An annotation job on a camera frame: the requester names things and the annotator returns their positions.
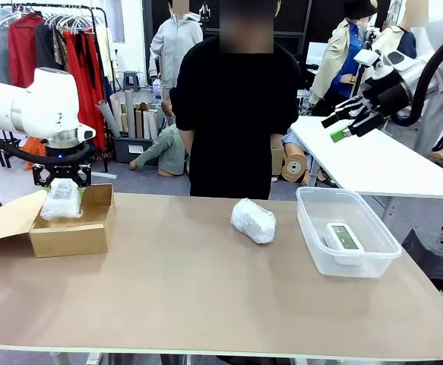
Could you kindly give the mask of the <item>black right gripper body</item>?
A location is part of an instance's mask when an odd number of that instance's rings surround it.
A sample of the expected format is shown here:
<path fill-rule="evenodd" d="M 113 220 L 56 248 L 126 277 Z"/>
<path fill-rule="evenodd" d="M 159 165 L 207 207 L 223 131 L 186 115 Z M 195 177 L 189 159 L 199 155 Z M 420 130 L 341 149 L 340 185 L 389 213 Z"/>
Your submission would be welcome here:
<path fill-rule="evenodd" d="M 363 96 L 372 106 L 372 110 L 383 116 L 392 116 L 410 105 L 410 91 L 403 81 L 394 85 L 365 83 Z"/>

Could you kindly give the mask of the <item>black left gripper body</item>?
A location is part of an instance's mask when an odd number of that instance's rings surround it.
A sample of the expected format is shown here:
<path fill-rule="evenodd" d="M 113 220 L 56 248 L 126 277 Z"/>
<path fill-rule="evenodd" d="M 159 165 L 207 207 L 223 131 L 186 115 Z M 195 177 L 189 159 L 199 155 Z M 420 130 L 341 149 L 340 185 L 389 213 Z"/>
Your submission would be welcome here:
<path fill-rule="evenodd" d="M 87 156 L 89 153 L 89 145 L 77 145 L 70 148 L 46 146 L 46 156 L 55 161 L 55 163 L 48 163 L 46 169 L 57 176 L 72 178 L 76 175 L 79 164 L 88 163 Z"/>

